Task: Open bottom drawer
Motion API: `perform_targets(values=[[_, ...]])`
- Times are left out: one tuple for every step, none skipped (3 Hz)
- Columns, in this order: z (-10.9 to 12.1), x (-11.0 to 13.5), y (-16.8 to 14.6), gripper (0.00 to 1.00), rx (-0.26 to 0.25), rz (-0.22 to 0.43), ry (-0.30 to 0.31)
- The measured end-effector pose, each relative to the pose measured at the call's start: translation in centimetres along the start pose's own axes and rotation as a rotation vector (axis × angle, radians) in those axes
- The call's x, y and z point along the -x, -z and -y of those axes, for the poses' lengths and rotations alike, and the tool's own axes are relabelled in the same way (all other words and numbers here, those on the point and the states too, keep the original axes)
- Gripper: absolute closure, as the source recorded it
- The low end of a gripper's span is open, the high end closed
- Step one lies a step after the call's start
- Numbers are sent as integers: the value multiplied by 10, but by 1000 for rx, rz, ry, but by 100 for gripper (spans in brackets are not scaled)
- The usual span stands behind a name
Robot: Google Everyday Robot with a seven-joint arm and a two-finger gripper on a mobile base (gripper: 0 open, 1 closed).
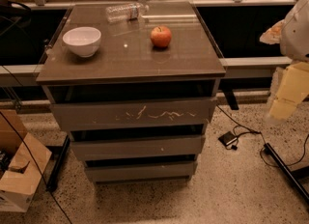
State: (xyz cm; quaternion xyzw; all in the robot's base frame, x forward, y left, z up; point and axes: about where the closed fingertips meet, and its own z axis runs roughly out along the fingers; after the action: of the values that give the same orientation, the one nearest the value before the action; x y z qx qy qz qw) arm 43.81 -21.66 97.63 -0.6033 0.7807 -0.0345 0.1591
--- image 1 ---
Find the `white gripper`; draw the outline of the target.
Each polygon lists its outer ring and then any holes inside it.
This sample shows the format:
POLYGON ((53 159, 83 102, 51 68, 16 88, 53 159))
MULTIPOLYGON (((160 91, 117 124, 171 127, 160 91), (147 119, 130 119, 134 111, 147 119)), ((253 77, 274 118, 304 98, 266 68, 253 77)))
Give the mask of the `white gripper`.
MULTIPOLYGON (((280 43, 283 26, 284 20, 276 22, 260 36, 260 42, 280 43)), ((272 76, 269 91, 266 122, 278 125, 289 119, 309 96, 309 64, 296 62, 284 69, 277 68, 272 76)))

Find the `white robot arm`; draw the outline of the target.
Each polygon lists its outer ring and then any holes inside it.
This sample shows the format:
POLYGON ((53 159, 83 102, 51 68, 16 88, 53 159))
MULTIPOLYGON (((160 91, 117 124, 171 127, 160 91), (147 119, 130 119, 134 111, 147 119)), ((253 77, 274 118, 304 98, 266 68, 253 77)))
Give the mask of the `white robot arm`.
POLYGON ((309 0, 298 0, 284 19, 261 36, 260 42, 280 45, 280 52, 292 62, 277 68, 272 76, 266 120, 286 121, 309 96, 309 0))

